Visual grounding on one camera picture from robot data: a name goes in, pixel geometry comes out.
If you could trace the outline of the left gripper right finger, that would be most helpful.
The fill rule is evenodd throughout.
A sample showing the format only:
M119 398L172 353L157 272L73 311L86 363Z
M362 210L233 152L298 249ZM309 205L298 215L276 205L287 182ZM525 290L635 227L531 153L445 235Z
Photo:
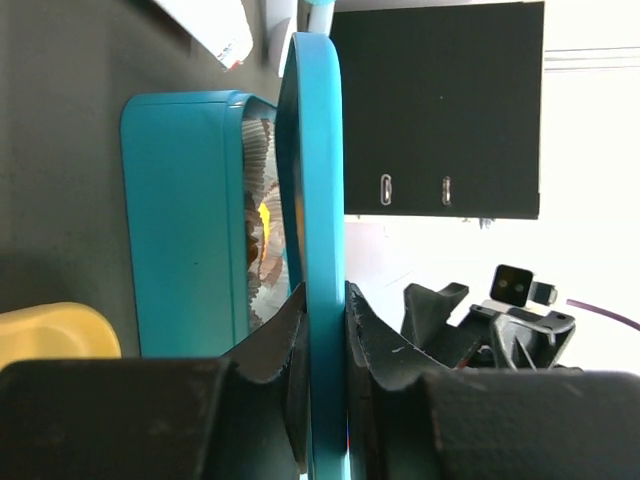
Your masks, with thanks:
M451 370L346 294L354 479L635 479L639 379Z

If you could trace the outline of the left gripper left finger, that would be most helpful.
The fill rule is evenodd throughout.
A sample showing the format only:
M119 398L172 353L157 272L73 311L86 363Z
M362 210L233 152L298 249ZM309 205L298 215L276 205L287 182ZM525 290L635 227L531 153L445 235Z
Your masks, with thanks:
M298 286L217 358L28 360L1 373L5 479L296 479L309 466Z

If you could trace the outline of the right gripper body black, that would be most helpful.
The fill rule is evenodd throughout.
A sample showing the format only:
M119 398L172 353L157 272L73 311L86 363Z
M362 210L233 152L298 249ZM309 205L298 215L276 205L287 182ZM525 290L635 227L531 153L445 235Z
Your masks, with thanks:
M468 368L552 370L575 333L576 320L556 311L540 315L518 307L501 312L474 305L462 330L477 338Z

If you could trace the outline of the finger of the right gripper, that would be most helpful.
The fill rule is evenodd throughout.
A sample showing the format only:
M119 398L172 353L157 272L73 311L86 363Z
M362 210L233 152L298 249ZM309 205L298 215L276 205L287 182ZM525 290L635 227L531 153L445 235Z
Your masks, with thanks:
M438 291L409 284L403 292L401 335L439 364L465 368L480 346L480 336L448 320L468 293L468 286L455 282Z

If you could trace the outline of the teal tin lid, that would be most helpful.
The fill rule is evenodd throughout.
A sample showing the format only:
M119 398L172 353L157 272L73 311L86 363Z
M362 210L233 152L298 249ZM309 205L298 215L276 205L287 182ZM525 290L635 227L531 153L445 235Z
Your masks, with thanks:
M306 292L312 479L345 478L346 256L341 72L330 38L292 36L276 114L289 279Z

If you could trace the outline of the teal cookie tin box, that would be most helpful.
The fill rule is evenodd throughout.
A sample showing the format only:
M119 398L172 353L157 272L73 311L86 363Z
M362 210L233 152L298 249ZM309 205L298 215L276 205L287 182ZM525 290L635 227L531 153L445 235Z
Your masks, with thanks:
M234 90L126 104L120 136L144 357L222 355L287 300L275 113ZM261 202L271 212L267 242Z

